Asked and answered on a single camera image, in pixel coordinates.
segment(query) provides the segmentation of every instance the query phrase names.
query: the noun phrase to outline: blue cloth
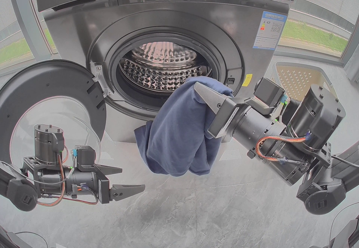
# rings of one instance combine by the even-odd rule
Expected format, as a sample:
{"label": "blue cloth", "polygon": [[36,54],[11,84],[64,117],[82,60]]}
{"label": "blue cloth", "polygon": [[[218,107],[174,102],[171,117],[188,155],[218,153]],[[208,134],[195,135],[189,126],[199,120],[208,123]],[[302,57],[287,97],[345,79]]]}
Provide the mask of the blue cloth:
{"label": "blue cloth", "polygon": [[222,138],[207,132],[215,114],[195,92],[197,81],[232,96],[230,88],[205,76],[188,78],[176,89],[154,121],[135,130],[141,157],[154,173],[181,176],[187,170],[197,175],[210,172]]}

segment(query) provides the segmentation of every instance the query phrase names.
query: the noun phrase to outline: qr code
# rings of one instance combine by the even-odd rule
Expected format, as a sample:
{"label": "qr code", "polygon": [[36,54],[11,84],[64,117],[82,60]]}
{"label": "qr code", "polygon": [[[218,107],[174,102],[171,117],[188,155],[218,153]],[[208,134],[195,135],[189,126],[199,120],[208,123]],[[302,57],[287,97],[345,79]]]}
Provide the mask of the qr code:
{"label": "qr code", "polygon": [[281,23],[273,23],[272,29],[270,30],[272,33],[280,33],[282,30],[283,24]]}

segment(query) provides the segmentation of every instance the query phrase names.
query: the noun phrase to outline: open washer door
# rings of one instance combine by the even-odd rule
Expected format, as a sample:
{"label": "open washer door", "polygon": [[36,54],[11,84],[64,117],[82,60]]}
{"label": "open washer door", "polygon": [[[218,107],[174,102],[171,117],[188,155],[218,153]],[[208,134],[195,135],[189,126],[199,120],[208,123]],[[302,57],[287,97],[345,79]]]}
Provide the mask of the open washer door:
{"label": "open washer door", "polygon": [[0,89],[0,160],[22,166],[34,154],[34,126],[64,130],[65,145],[90,145],[99,160],[106,105],[93,75],[65,60],[39,62],[10,78]]}

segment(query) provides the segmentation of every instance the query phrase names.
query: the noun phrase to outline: yellow warning sticker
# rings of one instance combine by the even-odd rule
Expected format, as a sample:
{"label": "yellow warning sticker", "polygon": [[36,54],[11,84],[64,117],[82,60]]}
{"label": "yellow warning sticker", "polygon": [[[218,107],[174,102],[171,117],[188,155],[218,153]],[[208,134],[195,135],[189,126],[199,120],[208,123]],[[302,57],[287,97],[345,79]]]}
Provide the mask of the yellow warning sticker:
{"label": "yellow warning sticker", "polygon": [[249,85],[249,83],[251,82],[253,74],[248,74],[246,75],[246,79],[242,84],[242,87],[247,87]]}

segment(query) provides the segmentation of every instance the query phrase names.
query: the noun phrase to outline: washing machine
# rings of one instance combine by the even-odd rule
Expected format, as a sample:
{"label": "washing machine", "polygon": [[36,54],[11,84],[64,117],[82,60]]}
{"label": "washing machine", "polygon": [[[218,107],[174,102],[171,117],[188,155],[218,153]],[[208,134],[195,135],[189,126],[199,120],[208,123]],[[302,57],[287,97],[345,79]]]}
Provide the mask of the washing machine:
{"label": "washing machine", "polygon": [[293,1],[37,0],[61,60],[28,67],[1,89],[1,148],[29,108],[57,96],[82,105],[100,140],[106,128],[126,142],[189,77],[251,97]]}

